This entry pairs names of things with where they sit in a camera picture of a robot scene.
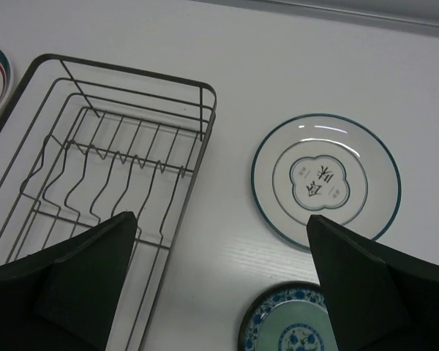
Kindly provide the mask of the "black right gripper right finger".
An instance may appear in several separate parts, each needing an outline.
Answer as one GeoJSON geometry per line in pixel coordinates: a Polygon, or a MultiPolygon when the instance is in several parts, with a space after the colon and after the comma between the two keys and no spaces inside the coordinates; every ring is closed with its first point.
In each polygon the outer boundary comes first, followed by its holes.
{"type": "Polygon", "coordinates": [[[340,350],[439,350],[439,265],[321,215],[307,236],[340,350]]]}

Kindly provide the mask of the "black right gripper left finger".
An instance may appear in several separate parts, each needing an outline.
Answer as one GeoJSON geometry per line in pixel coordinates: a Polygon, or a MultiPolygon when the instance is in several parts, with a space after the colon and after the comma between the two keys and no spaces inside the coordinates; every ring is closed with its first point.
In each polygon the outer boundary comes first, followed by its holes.
{"type": "Polygon", "coordinates": [[[0,265],[0,350],[105,350],[136,230],[121,212],[0,265]]]}

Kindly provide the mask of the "blue floral green plate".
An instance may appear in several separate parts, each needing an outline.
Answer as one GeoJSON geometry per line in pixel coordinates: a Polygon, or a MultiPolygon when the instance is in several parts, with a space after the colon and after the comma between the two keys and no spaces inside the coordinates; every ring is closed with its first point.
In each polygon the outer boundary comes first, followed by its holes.
{"type": "Polygon", "coordinates": [[[241,321],[238,350],[337,350],[319,285],[283,282],[261,293],[241,321]]]}

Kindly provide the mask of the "white plate teal rim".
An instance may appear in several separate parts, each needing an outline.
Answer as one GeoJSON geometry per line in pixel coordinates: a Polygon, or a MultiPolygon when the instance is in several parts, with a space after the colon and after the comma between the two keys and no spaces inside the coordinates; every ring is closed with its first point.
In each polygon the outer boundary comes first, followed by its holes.
{"type": "Polygon", "coordinates": [[[399,168],[385,143],[364,125],[328,113],[273,128],[252,158],[250,183],[266,224],[305,251],[312,215],[375,241],[393,224],[402,199],[399,168]]]}

